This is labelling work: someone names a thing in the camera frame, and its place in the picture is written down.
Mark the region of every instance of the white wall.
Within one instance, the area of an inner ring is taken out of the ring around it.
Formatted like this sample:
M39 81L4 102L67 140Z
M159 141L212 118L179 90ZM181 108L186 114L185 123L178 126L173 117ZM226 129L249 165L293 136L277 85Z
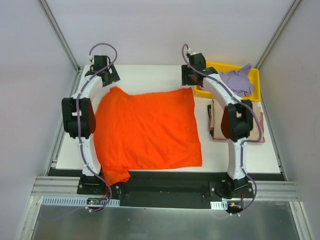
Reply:
M98 42L117 48L118 64L179 65L181 47L188 43L209 61L256 65L292 1L48 0L48 4L81 66L89 64L88 49Z
M320 1L305 0L260 70L275 141L320 239Z
M36 0L0 3L0 239L18 232L75 71Z

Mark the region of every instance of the wrinkled fabric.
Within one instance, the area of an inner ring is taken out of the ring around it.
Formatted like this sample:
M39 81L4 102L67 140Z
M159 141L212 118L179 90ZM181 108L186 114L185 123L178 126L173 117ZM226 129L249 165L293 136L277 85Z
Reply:
M254 85L250 83L248 74L251 70L251 64L245 65L239 71L219 72L222 81L238 96L251 96L254 91Z
M129 170L202 165L191 88L129 95L113 87L99 103L93 135L109 184L126 182Z

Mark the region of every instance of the yellow bin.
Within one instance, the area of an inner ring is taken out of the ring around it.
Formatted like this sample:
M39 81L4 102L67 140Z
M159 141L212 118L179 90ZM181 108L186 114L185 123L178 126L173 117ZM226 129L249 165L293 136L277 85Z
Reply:
M242 66L229 65L216 62L207 62L207 67L214 67L218 72L229 72L231 70L240 70ZM260 102L261 92L260 92L260 75L259 70L256 68L251 68L249 75L250 83L253 84L253 93L251 96L243 96L242 98L251 100L252 102ZM214 99L214 96L208 91L202 90L198 85L193 86L194 95L197 97Z

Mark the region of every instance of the white tabletop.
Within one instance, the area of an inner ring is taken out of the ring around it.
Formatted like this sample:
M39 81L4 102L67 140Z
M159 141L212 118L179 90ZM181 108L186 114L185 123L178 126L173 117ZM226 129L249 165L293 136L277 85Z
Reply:
M182 87L180 65L116 65L115 67L121 80L110 87L118 86L128 94L171 91ZM89 65L86 65L83 72L86 73L88 69ZM84 76L82 76L79 86L82 86L83 83ZM101 98L108 91L107 89L108 86L102 89L94 99L92 103L94 111L97 109ZM194 102L194 114L201 142L202 166L160 171L226 172L229 161L228 144L224 141L213 141L208 131L207 105L210 104L211 100L194 97ZM265 143L248 143L246 156L247 171L249 173L280 173L269 129L266 120L264 119L263 121ZM82 160L76 143L69 134L64 134L56 168L82 170Z

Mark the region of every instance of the cable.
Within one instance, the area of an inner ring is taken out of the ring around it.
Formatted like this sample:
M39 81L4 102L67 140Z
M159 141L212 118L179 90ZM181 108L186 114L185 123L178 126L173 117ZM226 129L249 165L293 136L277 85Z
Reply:
M112 66L112 64L114 64L114 62L117 60L117 57L118 57L118 52L117 50L110 44L108 43L105 43L105 42L100 42L100 43L97 43L96 45L94 45L91 49L90 49L90 52L89 52L89 56L91 56L91 53L92 51L100 46L100 45L105 45L105 46L108 46L110 48L112 48L114 50L114 53L115 53L115 57L113 59L112 62L110 62L107 66L101 68L99 71L95 72L93 75L90 76L90 78L84 83L84 85L82 86L78 96L76 97L76 100L75 100L75 108L76 108L76 118L77 118L77 125L78 125L78 139L79 139L79 143L80 143L80 152L81 152L81 157L82 157L82 160L83 160L83 163L84 165L88 168L88 170L94 175L96 176L98 179L100 179L101 181L103 181L105 183L105 185L107 186L107 188L109 189L109 192L110 192L110 197L108 198L108 200L99 208L97 209L92 209L93 212L98 212L102 209L105 208L106 205L108 205L108 203L110 202L111 198L112 198L112 190L111 190L111 187L109 185L109 183L104 179L102 178L101 176L99 176L97 173L95 173L88 165L88 162L86 160L86 157L85 157L85 154L84 154L84 148L83 148L83 142L81 140L81 119L80 119L80 107L79 107L79 99L80 99L80 96L81 94L84 92L84 90L86 89L87 85L90 83L90 81L95 77L97 76L99 73L102 73L104 70L108 69L110 66Z
M241 170L242 172L244 173L244 175L250 180L253 182L254 184L254 195L253 195L253 198L251 200L251 202L241 211L245 211L246 209L248 209L251 204L255 201L256 197L257 197L257 183L255 180L252 179L252 177L250 177L248 175L248 173L245 171L245 168L244 168L244 143L258 143L262 137L262 129L261 129L261 126L260 126L260 123L259 123L259 120L256 116L256 114L254 113L254 111L252 110L251 107L249 107L247 104L241 102L240 100L238 100L236 97L234 97L233 93L225 86L225 84L223 84L222 82L218 81L217 79L215 79L214 77L212 76L209 76L203 72L200 72L198 71L197 69L195 69L193 66L191 66L191 64L189 63L189 61L187 60L186 56L185 56L185 48L187 48L187 50L189 51L189 46L188 44L183 44L182 46L182 50L181 50L181 53L182 53L182 57L183 57L183 60L185 61L185 63L188 65L189 68L191 68L194 72L196 72L197 74L200 74L201 76L205 77L205 78L209 78L213 81L215 81L217 84L221 85L223 87L223 89L230 95L230 97L236 101L238 104L242 105L243 107L245 107L246 109L248 109L250 111L250 113L252 114L253 118L254 118L254 121L258 127L258 130L259 130L259 137L257 140L243 140L241 142L241 158L240 158L240 167L241 167Z
M242 192L241 193L241 200L240 201L238 201L238 202L235 202L235 204L242 204L243 203L243 201L244 201L244 197L245 197L245 195L244 195L244 193Z
M102 196L102 200L106 200L107 196L108 196L108 193L109 193L109 189L106 187L105 188L105 194Z

